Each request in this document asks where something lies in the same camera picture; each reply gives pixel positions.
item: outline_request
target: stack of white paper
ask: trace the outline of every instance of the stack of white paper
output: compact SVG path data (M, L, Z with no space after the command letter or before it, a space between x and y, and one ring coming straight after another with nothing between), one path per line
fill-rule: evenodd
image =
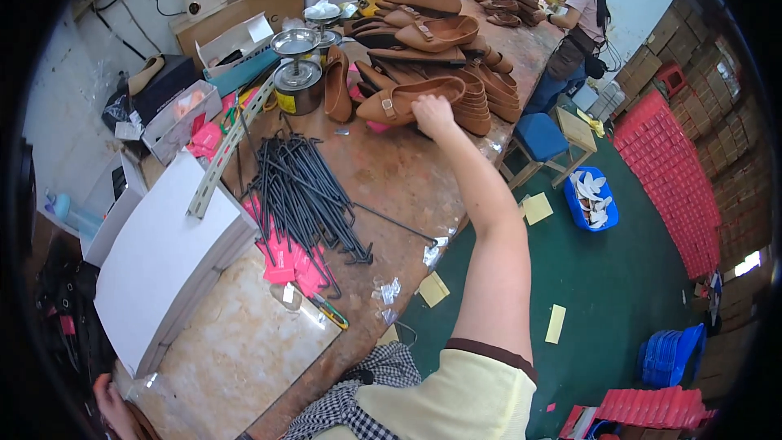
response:
M257 225L222 184L202 220L187 209L204 170L177 154L114 240L94 304L123 366L154 372L220 273L249 248Z

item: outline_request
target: pink shirt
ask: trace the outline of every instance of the pink shirt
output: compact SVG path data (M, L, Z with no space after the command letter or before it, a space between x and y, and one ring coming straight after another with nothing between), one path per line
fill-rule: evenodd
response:
M604 41L603 29L597 25L597 0L567 0L565 5L581 13L578 25L586 35L596 43Z

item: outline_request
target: perforated metal strip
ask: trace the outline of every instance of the perforated metal strip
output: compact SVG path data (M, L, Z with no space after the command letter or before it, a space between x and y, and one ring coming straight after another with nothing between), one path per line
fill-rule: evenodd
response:
M266 103L266 100L274 89L275 84L273 79L272 77L269 77L269 80L260 87L258 94L256 94L253 101L247 106L247 109L242 112L242 116L244 116L247 125L250 125L250 123L253 122L256 114L264 110L264 103ZM214 158L212 158L209 169L204 174L203 179L201 179L201 183L195 191L193 199L190 201L188 216L195 216L199 220L203 219L203 215L206 214L206 208L209 206L209 201L212 199L214 188L217 186L217 182L220 181L223 170L231 159L234 150L236 150L236 147L239 145L242 136L244 136L244 132L241 120L237 119L228 132L228 135L223 139L223 142L220 144L220 150Z

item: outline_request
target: yellow shirt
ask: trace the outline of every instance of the yellow shirt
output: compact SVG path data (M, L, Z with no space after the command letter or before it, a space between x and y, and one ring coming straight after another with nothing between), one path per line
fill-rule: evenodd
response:
M399 438L519 440L525 437L536 372L518 355L472 340L452 338L440 368L415 387L366 385L356 400ZM348 427L318 440L356 440Z

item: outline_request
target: hand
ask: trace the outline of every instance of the hand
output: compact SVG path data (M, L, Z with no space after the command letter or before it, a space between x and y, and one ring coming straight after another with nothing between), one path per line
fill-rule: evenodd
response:
M114 384L109 384L111 374L101 374L95 379L92 392L95 395L95 402L98 404L98 410L105 418L112 430L120 435L122 440L136 440L136 434L133 431L135 419L131 410L125 406L119 391Z
M417 101L411 103L411 107L418 121L418 129L435 142L457 127L450 102L443 96L421 95Z
M533 12L533 21L534 22L543 22L546 20L546 12L542 11L541 9L538 9L537 11Z

